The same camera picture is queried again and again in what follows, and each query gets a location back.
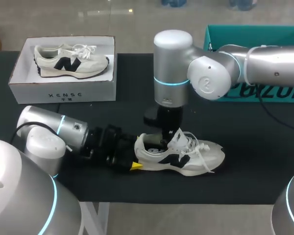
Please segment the black n logo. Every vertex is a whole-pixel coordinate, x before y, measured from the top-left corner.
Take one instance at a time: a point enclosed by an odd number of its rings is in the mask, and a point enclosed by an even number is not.
[[[64,67],[66,71],[75,72],[80,64],[81,62],[77,58],[74,60],[73,64],[71,65],[71,59],[69,57],[62,57],[54,66],[54,68],[57,70],[62,70],[62,68]]]
[[[188,155],[185,155],[181,158],[181,161],[179,161],[178,159],[179,159],[178,154],[170,154],[166,158],[161,160],[159,163],[160,164],[170,163],[170,165],[173,165],[175,167],[183,168],[183,166],[185,166],[185,164],[188,163],[188,161],[190,160],[190,157]]]

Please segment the white shoe box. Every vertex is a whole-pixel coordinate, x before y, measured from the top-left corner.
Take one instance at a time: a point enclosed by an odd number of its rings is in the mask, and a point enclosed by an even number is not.
[[[105,73],[93,78],[70,76],[43,78],[34,62],[34,48],[56,48],[62,44],[97,46],[95,53],[106,55],[109,66]],[[71,36],[28,38],[9,80],[19,104],[115,101],[117,89],[117,55],[112,36]]]

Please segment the shoe sole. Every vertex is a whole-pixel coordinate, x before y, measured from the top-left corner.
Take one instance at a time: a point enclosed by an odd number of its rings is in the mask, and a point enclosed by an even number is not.
[[[213,169],[210,169],[211,171],[219,170],[224,163],[225,155],[223,156],[222,161]],[[184,176],[197,176],[197,175],[203,175],[207,174],[207,170],[184,170],[181,168],[178,168],[176,166],[170,165],[170,164],[159,164],[159,163],[148,163],[141,160],[138,160],[138,163],[143,165],[143,168],[141,170],[148,170],[148,171],[160,171],[160,170],[174,170]]]
[[[90,72],[90,73],[77,73],[77,72],[71,72],[66,70],[44,70],[38,66],[35,58],[34,58],[34,61],[35,61],[35,64],[37,65],[38,74],[41,77],[45,77],[45,78],[69,76],[69,77],[75,77],[76,79],[87,79],[87,78],[97,77],[104,74],[109,66],[109,60],[108,60],[108,65],[104,70]]]

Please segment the water bottle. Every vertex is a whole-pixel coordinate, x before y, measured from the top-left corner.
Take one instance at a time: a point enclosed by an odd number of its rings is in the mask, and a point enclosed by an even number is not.
[[[249,11],[257,5],[258,0],[229,0],[230,8],[240,11]]]
[[[182,7],[186,2],[187,0],[161,0],[163,6],[170,5],[171,7]]]

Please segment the yellow tag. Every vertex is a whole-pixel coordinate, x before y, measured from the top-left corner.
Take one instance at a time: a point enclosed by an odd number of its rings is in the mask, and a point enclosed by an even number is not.
[[[133,162],[132,168],[130,170],[137,170],[137,169],[141,169],[141,168],[143,168],[142,164]]]

